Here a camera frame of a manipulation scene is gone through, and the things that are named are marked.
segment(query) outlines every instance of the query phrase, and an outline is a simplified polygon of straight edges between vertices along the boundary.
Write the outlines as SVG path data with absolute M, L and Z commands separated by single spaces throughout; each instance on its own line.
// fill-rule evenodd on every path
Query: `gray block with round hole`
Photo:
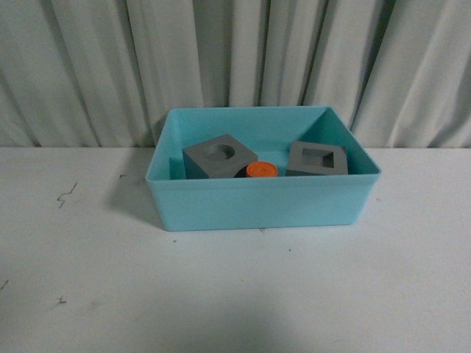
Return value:
M 341 146 L 293 141 L 286 176 L 348 174 L 347 154 Z
M 245 176 L 245 168 L 258 156 L 231 135 L 221 135 L 183 149 L 187 179 Z

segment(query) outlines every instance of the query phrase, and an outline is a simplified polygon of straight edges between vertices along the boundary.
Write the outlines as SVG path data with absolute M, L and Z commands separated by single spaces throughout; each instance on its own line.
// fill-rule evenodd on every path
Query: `orange cylinder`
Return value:
M 278 175 L 278 169 L 270 162 L 258 161 L 250 163 L 247 166 L 246 175 L 252 178 L 276 177 Z

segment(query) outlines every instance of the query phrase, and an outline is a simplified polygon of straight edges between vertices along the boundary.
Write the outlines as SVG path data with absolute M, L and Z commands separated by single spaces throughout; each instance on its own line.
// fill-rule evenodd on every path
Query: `table surface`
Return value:
M 356 224 L 166 232 L 153 149 L 0 149 L 0 352 L 471 352 L 471 150 L 369 149 Z

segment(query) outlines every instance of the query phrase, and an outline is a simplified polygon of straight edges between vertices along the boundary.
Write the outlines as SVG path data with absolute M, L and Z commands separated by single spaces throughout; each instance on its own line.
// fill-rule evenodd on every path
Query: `white curtain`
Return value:
M 174 107 L 302 104 L 366 147 L 471 147 L 471 1 L 0 1 L 0 146 L 154 146 Z

